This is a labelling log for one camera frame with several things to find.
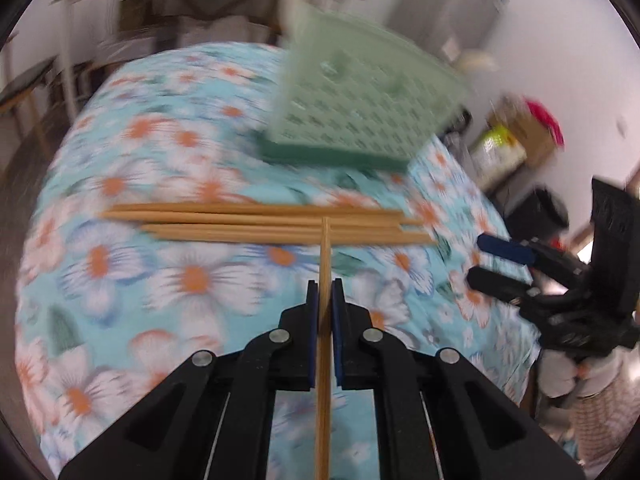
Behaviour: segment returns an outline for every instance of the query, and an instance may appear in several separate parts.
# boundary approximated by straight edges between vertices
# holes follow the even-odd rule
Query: screw head
[[[377,328],[367,328],[362,333],[362,337],[365,341],[369,341],[370,343],[377,343],[382,339],[382,330],[378,330]]]
[[[289,340],[289,332],[283,328],[277,328],[269,332],[269,339],[274,343],[284,343]]]
[[[206,350],[200,350],[191,357],[191,362],[196,366],[208,366],[213,361],[213,355]]]
[[[460,354],[453,348],[445,348],[440,352],[440,359],[449,365],[454,365],[455,363],[460,361]]]

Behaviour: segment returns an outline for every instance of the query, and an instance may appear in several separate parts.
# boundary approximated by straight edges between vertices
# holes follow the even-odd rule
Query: green plastic basket
[[[466,94],[463,79],[414,44],[305,6],[282,64],[265,160],[404,171]]]

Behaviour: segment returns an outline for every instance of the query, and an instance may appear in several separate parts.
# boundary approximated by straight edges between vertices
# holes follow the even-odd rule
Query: blue gripper pad
[[[521,265],[531,266],[536,261],[536,254],[530,248],[486,233],[478,237],[478,248]]]

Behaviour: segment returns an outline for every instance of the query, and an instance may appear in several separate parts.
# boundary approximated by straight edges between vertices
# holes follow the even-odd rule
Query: chopstick
[[[331,446],[331,236],[332,223],[322,218],[320,240],[320,283],[318,344],[316,347],[316,442],[315,479],[329,478]]]
[[[315,480],[327,480],[331,442],[331,250],[332,246],[433,244],[418,219],[399,209],[231,203],[120,204],[105,219],[140,222],[161,240],[241,244],[320,245],[316,347]]]
[[[142,229],[164,240],[227,242],[247,244],[318,245],[321,230],[286,226],[220,226],[146,224]],[[335,230],[332,245],[411,245],[432,244],[433,239],[423,232],[384,230]]]
[[[359,228],[369,227],[393,227],[402,225],[420,225],[419,219],[395,218],[392,215],[352,215],[335,216],[331,215],[332,226],[356,226]],[[179,223],[179,224],[238,224],[238,225],[291,225],[291,226],[317,226],[322,225],[322,217],[314,216],[270,216],[258,214],[225,214],[225,213],[200,213],[181,211],[119,211],[108,210],[102,213],[102,218],[108,220],[148,222],[148,223]]]
[[[196,202],[151,202],[117,204],[110,211],[169,211],[183,213],[218,213],[264,216],[391,216],[402,218],[400,209],[367,208],[355,206],[318,206],[289,204],[234,204],[228,202],[202,204]]]

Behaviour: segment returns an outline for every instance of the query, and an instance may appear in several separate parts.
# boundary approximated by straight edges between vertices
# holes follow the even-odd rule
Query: light blue bedspread
[[[73,455],[192,352],[242,349],[303,303],[318,248],[160,242],[103,221],[113,203],[334,204],[402,208],[436,246],[334,249],[333,272],[373,323],[427,354],[451,346],[515,401],[536,330],[466,288],[478,234],[504,225],[443,146],[407,177],[270,166],[252,131],[268,115],[283,51],[204,44],[129,63],[96,93],[47,175],[18,280],[16,365],[42,451],[57,475]],[[378,474],[370,392],[335,389],[332,477]],[[278,394],[268,478],[313,471],[314,393]]]

